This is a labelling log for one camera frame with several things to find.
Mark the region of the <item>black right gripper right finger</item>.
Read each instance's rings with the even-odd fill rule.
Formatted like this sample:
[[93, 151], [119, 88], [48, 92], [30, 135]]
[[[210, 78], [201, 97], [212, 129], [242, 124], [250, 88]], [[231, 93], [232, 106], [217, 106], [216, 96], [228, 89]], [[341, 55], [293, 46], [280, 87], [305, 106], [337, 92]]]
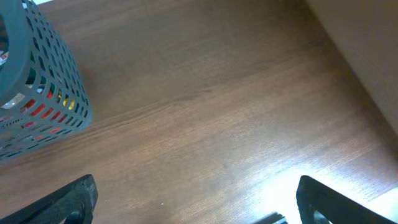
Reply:
[[308, 175], [300, 177], [296, 192], [300, 219], [304, 224], [394, 222], [351, 200]]

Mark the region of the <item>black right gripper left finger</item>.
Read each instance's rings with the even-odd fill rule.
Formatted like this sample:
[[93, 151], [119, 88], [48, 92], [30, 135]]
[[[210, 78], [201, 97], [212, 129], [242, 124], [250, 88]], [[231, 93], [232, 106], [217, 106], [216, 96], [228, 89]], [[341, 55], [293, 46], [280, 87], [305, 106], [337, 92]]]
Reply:
[[98, 199], [94, 177], [86, 174], [1, 219], [3, 224], [91, 223]]

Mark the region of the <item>San Remo spaghetti packet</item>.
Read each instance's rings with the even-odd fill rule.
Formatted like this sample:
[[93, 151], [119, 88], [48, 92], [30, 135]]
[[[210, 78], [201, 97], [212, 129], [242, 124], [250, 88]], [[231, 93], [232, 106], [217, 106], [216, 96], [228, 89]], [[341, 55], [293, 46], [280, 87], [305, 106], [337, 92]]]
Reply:
[[74, 99], [51, 91], [45, 99], [44, 103], [31, 99], [21, 107], [25, 116], [18, 125], [23, 132], [21, 141], [50, 142], [71, 134], [81, 124]]

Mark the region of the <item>grey plastic basket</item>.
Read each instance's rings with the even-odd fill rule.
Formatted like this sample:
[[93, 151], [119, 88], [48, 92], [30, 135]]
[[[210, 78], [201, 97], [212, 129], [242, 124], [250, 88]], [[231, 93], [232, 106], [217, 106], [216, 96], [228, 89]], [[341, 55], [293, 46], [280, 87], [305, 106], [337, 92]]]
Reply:
[[[50, 142], [21, 141], [21, 107], [50, 91], [75, 100], [81, 124]], [[92, 114], [78, 64], [45, 13], [34, 1], [1, 1], [1, 162], [84, 130]]]

